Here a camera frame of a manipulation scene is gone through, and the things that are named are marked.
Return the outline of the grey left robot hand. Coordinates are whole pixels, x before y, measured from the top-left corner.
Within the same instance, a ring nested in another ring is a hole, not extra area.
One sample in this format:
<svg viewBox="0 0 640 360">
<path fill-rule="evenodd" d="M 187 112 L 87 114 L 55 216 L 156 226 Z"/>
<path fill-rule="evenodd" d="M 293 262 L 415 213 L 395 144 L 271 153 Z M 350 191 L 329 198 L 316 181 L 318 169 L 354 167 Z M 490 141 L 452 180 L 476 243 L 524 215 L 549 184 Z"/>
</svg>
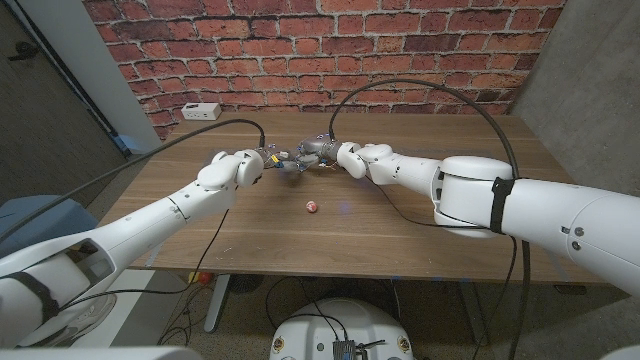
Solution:
<svg viewBox="0 0 640 360">
<path fill-rule="evenodd" d="M 305 167 L 298 152 L 277 146 L 265 146 L 257 149 L 263 160 L 264 169 L 277 169 L 283 172 L 302 172 Z"/>
</svg>

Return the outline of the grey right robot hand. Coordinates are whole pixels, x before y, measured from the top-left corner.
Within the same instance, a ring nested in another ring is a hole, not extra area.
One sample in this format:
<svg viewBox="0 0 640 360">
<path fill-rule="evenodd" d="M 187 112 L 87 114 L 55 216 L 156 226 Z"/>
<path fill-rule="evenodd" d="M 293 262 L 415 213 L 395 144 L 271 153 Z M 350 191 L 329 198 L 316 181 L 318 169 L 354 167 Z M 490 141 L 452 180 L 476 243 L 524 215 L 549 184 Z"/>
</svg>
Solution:
<svg viewBox="0 0 640 360">
<path fill-rule="evenodd" d="M 328 134 L 314 135 L 302 140 L 298 145 L 299 154 L 295 158 L 298 170 L 305 171 L 321 163 L 333 165 L 337 162 L 341 146 L 340 141 L 332 140 Z"/>
</svg>

